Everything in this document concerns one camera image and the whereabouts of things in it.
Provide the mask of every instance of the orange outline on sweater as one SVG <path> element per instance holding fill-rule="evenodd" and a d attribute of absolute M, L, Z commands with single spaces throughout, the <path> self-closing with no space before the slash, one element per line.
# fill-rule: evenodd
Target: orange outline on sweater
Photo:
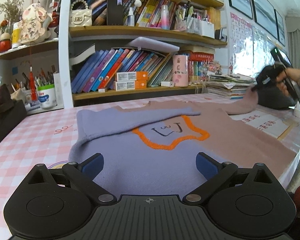
<path fill-rule="evenodd" d="M 195 131 L 197 133 L 200 133 L 201 136 L 200 137 L 197 137 L 197 136 L 194 136 L 194 135 L 186 135 L 186 136 L 183 136 L 183 137 L 179 137 L 177 139 L 175 139 L 170 145 L 162 145 L 162 144 L 157 144 L 157 143 L 154 143 L 154 142 L 151 142 L 145 135 L 144 133 L 140 132 L 139 131 L 139 128 L 135 128 L 132 130 L 133 133 L 135 133 L 136 135 L 138 135 L 140 137 L 140 139 L 149 147 L 151 147 L 152 149 L 155 149 L 155 150 L 173 150 L 180 142 L 182 141 L 185 141 L 185 140 L 192 140 L 192 139 L 195 139 L 195 140 L 198 140 L 198 141 L 203 141 L 207 138 L 210 137 L 210 134 L 205 131 L 205 130 L 202 130 L 198 127 L 195 127 L 190 118 L 186 115 L 182 115 L 181 116 L 183 118 L 183 120 L 185 121 L 186 125 L 192 130 L 192 131 Z"/>

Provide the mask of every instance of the tablecloth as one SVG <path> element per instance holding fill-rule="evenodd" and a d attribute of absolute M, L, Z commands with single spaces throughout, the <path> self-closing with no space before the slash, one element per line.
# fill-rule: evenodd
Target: tablecloth
<path fill-rule="evenodd" d="M 149 100 L 233 102 L 233 100 L 208 93 L 82 106 L 27 117 L 0 143 L 0 240 L 9 239 L 11 236 L 3 218 L 4 205 L 26 174 L 37 163 L 45 163 L 49 167 L 55 163 L 67 161 L 70 148 L 77 141 L 76 113 L 79 110 L 100 111 L 113 106 L 137 108 L 142 107 Z M 281 119 L 294 118 L 292 110 L 275 111 L 261 106 L 257 109 Z M 297 153 L 294 162 L 280 177 L 280 182 L 287 187 L 300 159 L 300 125 L 293 128 L 282 143 Z"/>

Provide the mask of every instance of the hand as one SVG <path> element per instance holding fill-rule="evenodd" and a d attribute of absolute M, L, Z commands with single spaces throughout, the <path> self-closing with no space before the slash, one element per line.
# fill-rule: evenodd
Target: hand
<path fill-rule="evenodd" d="M 289 95 L 287 90 L 287 86 L 282 82 L 287 76 L 293 80 L 294 82 L 298 83 L 300 86 L 300 69 L 295 68 L 286 68 L 285 72 L 282 71 L 279 76 L 277 77 L 277 87 L 284 93 L 286 96 Z"/>

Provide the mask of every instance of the orange and white box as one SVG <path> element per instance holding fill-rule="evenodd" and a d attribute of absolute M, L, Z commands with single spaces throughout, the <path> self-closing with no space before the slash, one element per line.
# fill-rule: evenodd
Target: orange and white box
<path fill-rule="evenodd" d="M 135 81 L 135 80 L 148 80 L 147 71 L 135 71 L 135 72 L 118 72 L 115 76 L 115 81 Z"/>
<path fill-rule="evenodd" d="M 114 89 L 116 91 L 136 90 L 136 89 L 145 89 L 145 88 L 147 88 L 146 80 L 114 82 Z"/>

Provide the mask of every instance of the metal screw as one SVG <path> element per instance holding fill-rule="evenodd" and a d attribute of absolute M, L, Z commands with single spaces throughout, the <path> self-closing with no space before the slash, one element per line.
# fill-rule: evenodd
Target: metal screw
<path fill-rule="evenodd" d="M 110 194 L 103 194 L 98 197 L 101 202 L 109 202 L 113 200 L 113 196 Z"/>
<path fill-rule="evenodd" d="M 186 200 L 190 202 L 198 202 L 201 200 L 201 197 L 197 194 L 189 194 L 186 196 Z"/>

